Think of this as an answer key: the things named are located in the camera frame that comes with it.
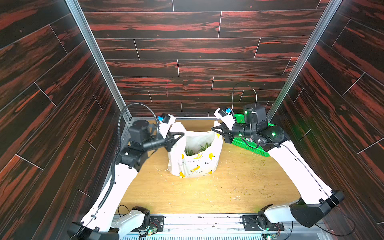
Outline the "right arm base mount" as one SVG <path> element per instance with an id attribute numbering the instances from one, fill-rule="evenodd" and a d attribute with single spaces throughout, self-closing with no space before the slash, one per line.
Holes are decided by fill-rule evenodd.
<path id="1" fill-rule="evenodd" d="M 263 240 L 277 240 L 281 232 L 285 230 L 282 223 L 271 223 L 264 212 L 272 204 L 263 207 L 256 215 L 242 215 L 240 224 L 243 225 L 246 232 L 262 231 Z"/>

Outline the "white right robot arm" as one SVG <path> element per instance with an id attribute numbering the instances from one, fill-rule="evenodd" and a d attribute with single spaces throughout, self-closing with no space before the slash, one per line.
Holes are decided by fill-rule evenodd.
<path id="1" fill-rule="evenodd" d="M 235 138 L 243 142 L 251 139 L 282 167 L 300 193 L 295 202 L 262 208 L 255 219 L 261 230 L 280 222 L 298 222 L 310 228 L 344 200 L 341 191 L 332 190 L 311 169 L 285 130 L 269 125 L 264 107 L 244 106 L 243 123 L 236 120 L 230 108 L 218 108 L 214 115 L 222 123 L 212 130 L 224 137 L 225 143 L 231 144 Z"/>

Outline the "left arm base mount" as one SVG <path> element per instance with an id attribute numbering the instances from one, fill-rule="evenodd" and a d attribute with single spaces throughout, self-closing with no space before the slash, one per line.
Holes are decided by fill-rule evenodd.
<path id="1" fill-rule="evenodd" d="M 119 219 L 121 237 L 128 233 L 150 236 L 164 230 L 165 216 L 152 215 L 150 210 L 135 206 L 128 214 Z"/>

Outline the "yellow pineapple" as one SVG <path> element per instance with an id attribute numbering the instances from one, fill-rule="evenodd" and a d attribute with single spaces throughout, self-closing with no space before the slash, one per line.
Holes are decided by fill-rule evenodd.
<path id="1" fill-rule="evenodd" d="M 198 150 L 193 150 L 193 149 L 185 149 L 185 154 L 187 156 L 193 156 L 196 155 L 200 152 L 205 151 L 208 147 L 210 147 L 212 144 L 211 143 L 205 143 L 204 145 L 200 145 L 200 148 Z"/>

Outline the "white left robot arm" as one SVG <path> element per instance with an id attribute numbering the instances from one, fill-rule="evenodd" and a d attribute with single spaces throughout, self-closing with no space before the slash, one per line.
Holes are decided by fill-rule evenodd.
<path id="1" fill-rule="evenodd" d="M 71 240 L 121 240 L 133 230 L 147 234 L 150 211 L 134 207 L 127 215 L 114 220 L 115 211 L 133 180 L 138 175 L 149 152 L 165 148 L 168 152 L 184 133 L 171 132 L 172 115 L 163 115 L 153 127 L 146 120 L 134 121 L 129 129 L 129 142 L 118 152 L 111 166 L 110 184 L 105 186 L 89 212 L 68 229 Z"/>

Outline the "white plastic bag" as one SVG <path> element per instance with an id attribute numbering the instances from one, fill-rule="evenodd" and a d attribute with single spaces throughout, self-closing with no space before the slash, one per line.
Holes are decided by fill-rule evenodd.
<path id="1" fill-rule="evenodd" d="M 170 131 L 185 133 L 168 153 L 168 170 L 172 175 L 179 178 L 198 178 L 211 175 L 216 171 L 224 142 L 221 135 L 213 131 L 187 131 L 181 122 L 173 124 Z M 185 154 L 185 149 L 198 150 L 200 145 L 205 143 L 212 145 L 196 155 Z"/>

